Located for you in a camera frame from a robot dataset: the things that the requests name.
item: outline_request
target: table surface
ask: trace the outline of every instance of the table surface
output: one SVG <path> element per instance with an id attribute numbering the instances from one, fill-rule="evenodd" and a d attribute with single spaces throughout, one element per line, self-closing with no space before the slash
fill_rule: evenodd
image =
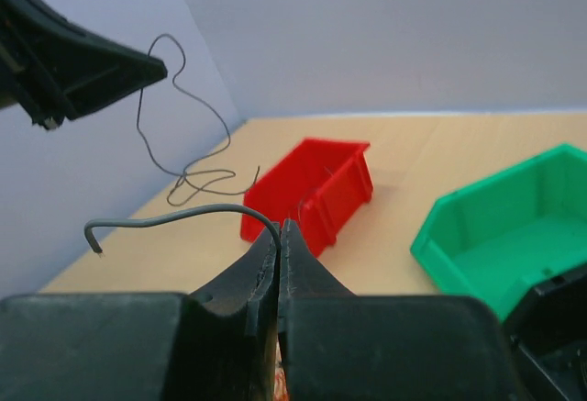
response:
<path id="1" fill-rule="evenodd" d="M 371 142 L 365 156 L 373 198 L 319 260 L 356 294 L 426 294 L 435 287 L 409 249 L 434 201 L 561 142 L 587 150 L 587 114 L 255 119 L 227 151 L 197 168 L 234 170 L 236 178 L 215 187 L 238 191 L 258 165 L 266 172 L 304 137 Z M 166 202 L 168 190 L 133 217 L 176 211 Z M 200 194 L 183 208 L 214 202 L 241 203 L 242 196 Z M 117 229 L 101 242 L 105 257 L 88 251 L 43 291 L 192 292 L 246 251 L 239 226 L 240 215 L 220 213 Z"/>

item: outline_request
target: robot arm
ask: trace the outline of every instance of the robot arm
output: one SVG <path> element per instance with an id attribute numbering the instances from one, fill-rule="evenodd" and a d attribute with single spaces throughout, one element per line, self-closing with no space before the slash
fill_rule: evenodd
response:
<path id="1" fill-rule="evenodd" d="M 0 108 L 58 128 L 166 78 L 160 59 L 70 23 L 42 0 L 0 0 Z"/>

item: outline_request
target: red plastic bin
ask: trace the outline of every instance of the red plastic bin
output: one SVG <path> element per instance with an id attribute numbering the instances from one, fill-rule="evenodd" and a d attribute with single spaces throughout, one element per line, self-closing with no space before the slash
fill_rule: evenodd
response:
<path id="1" fill-rule="evenodd" d="M 371 200 L 373 184 L 363 152 L 369 142 L 304 139 L 245 193 L 244 205 L 274 222 L 297 221 L 317 257 L 337 241 L 352 214 Z M 263 224 L 243 216 L 240 237 L 254 241 Z"/>

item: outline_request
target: white wall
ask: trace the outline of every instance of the white wall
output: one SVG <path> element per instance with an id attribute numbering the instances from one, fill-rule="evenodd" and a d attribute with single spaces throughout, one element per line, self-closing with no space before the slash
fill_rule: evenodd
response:
<path id="1" fill-rule="evenodd" d="M 162 31 L 175 34 L 188 55 L 181 82 L 231 127 L 240 123 L 183 0 L 45 1 L 74 23 L 138 50 Z M 170 73 L 178 69 L 173 47 L 161 45 L 156 55 Z M 39 289 L 87 249 L 86 220 L 126 217 L 172 180 L 151 165 L 134 130 L 137 101 L 132 95 L 53 133 L 31 127 L 19 106 L 0 112 L 0 295 Z M 143 115 L 157 156 L 178 170 L 224 133 L 170 82 L 146 91 Z"/>
<path id="2" fill-rule="evenodd" d="M 587 0 L 186 3 L 245 117 L 587 101 Z"/>

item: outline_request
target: black plastic part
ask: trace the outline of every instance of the black plastic part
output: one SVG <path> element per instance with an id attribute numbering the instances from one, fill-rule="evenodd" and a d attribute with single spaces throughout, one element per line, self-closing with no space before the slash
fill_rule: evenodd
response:
<path id="1" fill-rule="evenodd" d="M 0 399 L 271 400 L 278 264 L 268 231 L 193 295 L 0 303 Z"/>
<path id="2" fill-rule="evenodd" d="M 286 219 L 282 229 L 282 258 L 279 282 L 278 332 L 282 359 L 287 360 L 286 315 L 295 297 L 343 297 L 354 295 L 337 280 L 305 244 L 302 231 Z"/>
<path id="3" fill-rule="evenodd" d="M 167 76 L 164 63 L 77 27 L 41 0 L 0 0 L 0 107 L 52 129 Z"/>
<path id="4" fill-rule="evenodd" d="M 504 322 L 537 401 L 587 400 L 587 264 L 530 289 Z"/>
<path id="5" fill-rule="evenodd" d="M 292 401 L 525 400 L 488 307 L 468 297 L 294 298 Z"/>
<path id="6" fill-rule="evenodd" d="M 226 326 L 202 357 L 209 386 L 198 399 L 272 399 L 278 272 L 275 244 L 265 229 L 246 254 L 192 293 Z"/>

